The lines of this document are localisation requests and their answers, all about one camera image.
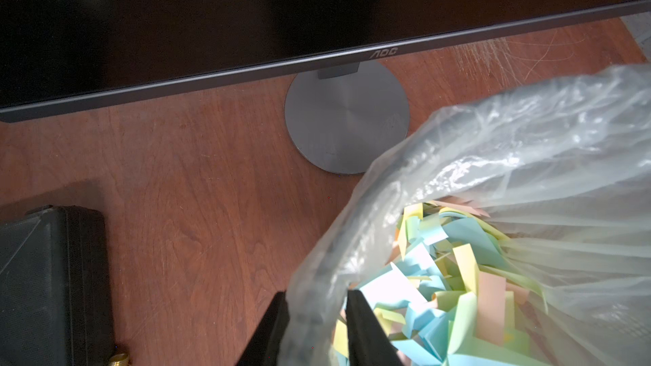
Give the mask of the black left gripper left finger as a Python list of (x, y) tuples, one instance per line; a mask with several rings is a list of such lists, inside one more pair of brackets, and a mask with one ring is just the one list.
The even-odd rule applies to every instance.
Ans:
[(286, 293), (278, 291), (236, 366), (277, 366), (281, 340), (289, 323)]

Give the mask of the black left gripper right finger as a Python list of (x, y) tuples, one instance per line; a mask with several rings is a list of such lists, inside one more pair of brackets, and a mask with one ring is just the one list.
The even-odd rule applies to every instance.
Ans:
[(348, 291), (346, 317), (352, 366), (402, 365), (361, 291)]

